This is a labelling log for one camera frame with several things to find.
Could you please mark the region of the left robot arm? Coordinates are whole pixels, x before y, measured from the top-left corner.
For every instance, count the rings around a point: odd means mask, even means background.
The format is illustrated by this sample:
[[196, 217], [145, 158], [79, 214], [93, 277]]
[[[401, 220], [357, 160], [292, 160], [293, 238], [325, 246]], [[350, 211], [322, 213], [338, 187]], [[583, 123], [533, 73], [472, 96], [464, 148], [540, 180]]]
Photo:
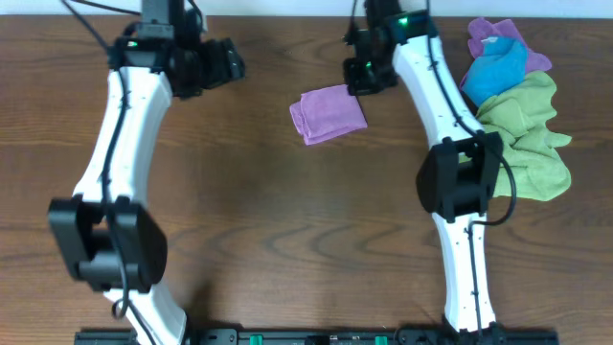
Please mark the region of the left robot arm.
[[128, 331], [88, 330], [78, 344], [215, 344], [195, 329], [164, 280], [168, 241], [148, 212], [148, 175], [173, 98], [198, 96], [245, 75], [231, 39], [121, 36], [107, 50], [108, 97], [90, 162], [71, 197], [51, 201], [48, 221], [70, 276], [111, 301]]

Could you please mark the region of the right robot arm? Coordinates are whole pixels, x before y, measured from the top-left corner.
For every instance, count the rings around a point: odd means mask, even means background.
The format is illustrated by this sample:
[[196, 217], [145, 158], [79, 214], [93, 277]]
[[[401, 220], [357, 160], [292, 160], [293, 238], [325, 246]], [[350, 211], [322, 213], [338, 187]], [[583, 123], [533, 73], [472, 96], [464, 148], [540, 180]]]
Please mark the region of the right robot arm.
[[425, 129], [428, 153], [416, 185], [440, 237], [446, 283], [444, 319], [457, 334], [482, 334], [495, 322], [489, 301], [484, 235], [502, 140], [486, 133], [465, 104], [427, 11], [372, 12], [351, 23], [344, 62], [350, 94], [366, 96], [404, 83]]

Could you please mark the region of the purple microfiber cloth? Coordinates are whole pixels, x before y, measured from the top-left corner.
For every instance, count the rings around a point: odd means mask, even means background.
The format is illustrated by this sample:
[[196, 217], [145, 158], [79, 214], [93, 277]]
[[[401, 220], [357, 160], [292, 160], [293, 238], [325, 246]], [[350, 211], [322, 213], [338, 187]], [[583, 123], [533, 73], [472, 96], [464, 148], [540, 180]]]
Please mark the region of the purple microfiber cloth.
[[307, 146], [368, 127], [358, 99], [349, 93], [346, 84], [306, 92], [289, 112]]

